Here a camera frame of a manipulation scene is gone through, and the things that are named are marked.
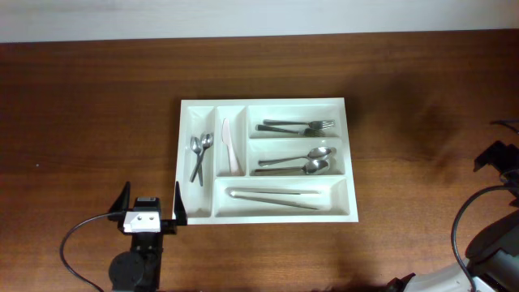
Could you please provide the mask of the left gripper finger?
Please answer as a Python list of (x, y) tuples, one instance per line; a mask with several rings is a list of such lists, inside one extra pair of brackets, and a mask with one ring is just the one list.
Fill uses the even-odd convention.
[(116, 212), (126, 211), (129, 208), (130, 194), (131, 194), (131, 183), (125, 182), (120, 195), (109, 208), (109, 212), (116, 213)]
[(175, 182), (173, 215), (176, 225), (187, 225), (187, 212), (182, 202), (179, 181)]

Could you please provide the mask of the pink plastic knife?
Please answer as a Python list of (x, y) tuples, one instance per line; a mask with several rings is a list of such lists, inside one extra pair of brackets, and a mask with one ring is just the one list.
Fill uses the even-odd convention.
[(236, 155), (236, 152), (234, 151), (232, 135), (230, 131), (230, 124), (227, 118), (224, 118), (222, 123), (222, 142), (227, 147), (230, 173), (233, 176), (241, 175), (242, 170), (238, 163), (238, 157)]

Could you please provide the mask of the small metal teaspoon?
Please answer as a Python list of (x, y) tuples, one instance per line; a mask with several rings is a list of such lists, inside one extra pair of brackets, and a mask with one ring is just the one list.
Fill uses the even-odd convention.
[(197, 155), (194, 169), (190, 176), (190, 182), (193, 183), (196, 177), (199, 177), (199, 184), (203, 185), (202, 163), (205, 152), (213, 145), (213, 133), (202, 134), (200, 138), (191, 138), (191, 150)]
[[(191, 137), (191, 150), (196, 155), (195, 163), (198, 163), (200, 159), (200, 155), (202, 153), (202, 144), (200, 142), (200, 139), (198, 137), (192, 136)], [(194, 182), (195, 177), (199, 179), (199, 185), (202, 187), (204, 185), (203, 182), (203, 168), (201, 166), (194, 167), (192, 175), (191, 175), (191, 182)]]

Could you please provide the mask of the metal spoon bottom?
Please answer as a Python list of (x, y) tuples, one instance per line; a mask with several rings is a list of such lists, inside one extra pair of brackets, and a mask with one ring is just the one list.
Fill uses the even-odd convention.
[(254, 175), (278, 175), (278, 174), (304, 174), (304, 175), (319, 175), (329, 170), (329, 163), (327, 161), (312, 160), (308, 161), (301, 167), (285, 167), (275, 169), (257, 169), (252, 173)]

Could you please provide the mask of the metal spoon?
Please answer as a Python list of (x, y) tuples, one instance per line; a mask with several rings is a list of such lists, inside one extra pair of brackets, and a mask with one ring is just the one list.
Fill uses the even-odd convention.
[(301, 167), (285, 167), (275, 169), (257, 169), (252, 173), (254, 175), (278, 175), (278, 174), (304, 174), (304, 175), (319, 175), (329, 170), (329, 163), (327, 161), (312, 160), (308, 161)]
[(307, 159), (308, 161), (312, 160), (327, 160), (328, 158), (332, 157), (337, 152), (337, 149), (334, 147), (317, 147), (313, 148), (308, 154), (299, 156), (299, 157), (287, 157), (287, 158), (279, 158), (279, 159), (273, 159), (273, 160), (259, 160), (258, 165), (262, 167), (275, 165), (282, 162), (287, 161), (293, 161), (297, 159)]

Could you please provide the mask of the metal fork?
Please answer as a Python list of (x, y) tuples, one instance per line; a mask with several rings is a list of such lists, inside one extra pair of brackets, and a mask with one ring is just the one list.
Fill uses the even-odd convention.
[(278, 133), (285, 133), (285, 134), (293, 134), (293, 135), (300, 135), (305, 137), (325, 137), (326, 134), (321, 130), (311, 129), (311, 128), (303, 128), (302, 130), (289, 130), (285, 128), (280, 127), (272, 127), (272, 126), (266, 126), (266, 125), (256, 125), (255, 129), (257, 131), (269, 131), (269, 132), (278, 132)]
[(315, 130), (325, 130), (336, 126), (334, 120), (318, 120), (311, 122), (295, 122), (264, 119), (263, 124), (266, 126), (308, 126)]

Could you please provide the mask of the metal fork top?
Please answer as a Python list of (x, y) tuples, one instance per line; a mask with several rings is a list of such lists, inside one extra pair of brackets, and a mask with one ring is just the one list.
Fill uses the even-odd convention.
[(295, 122), (264, 119), (263, 124), (266, 126), (308, 126), (315, 130), (325, 130), (336, 126), (334, 120), (318, 120), (311, 122)]

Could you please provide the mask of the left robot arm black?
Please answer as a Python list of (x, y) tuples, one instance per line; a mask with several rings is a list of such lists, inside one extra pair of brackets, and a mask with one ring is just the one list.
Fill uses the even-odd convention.
[(187, 212), (175, 186), (174, 217), (161, 217), (161, 201), (157, 197), (138, 197), (130, 206), (131, 184), (126, 182), (121, 194), (109, 209), (110, 221), (118, 230), (131, 236), (131, 246), (111, 261), (109, 279), (113, 291), (157, 291), (160, 284), (163, 238), (176, 234), (187, 224)]

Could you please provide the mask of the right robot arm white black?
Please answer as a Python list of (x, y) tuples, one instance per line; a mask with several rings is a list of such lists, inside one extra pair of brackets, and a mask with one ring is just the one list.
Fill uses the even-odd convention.
[(486, 165), (499, 172), (500, 184), (475, 192), (459, 209), (453, 221), (450, 241), (456, 263), (425, 275), (411, 273), (392, 279), (382, 290), (392, 292), (469, 292), (518, 290), (518, 211), (500, 218), (481, 230), (461, 255), (457, 229), (466, 209), (478, 198), (494, 191), (514, 196), (518, 207), (518, 147), (494, 142), (474, 160), (474, 170)]

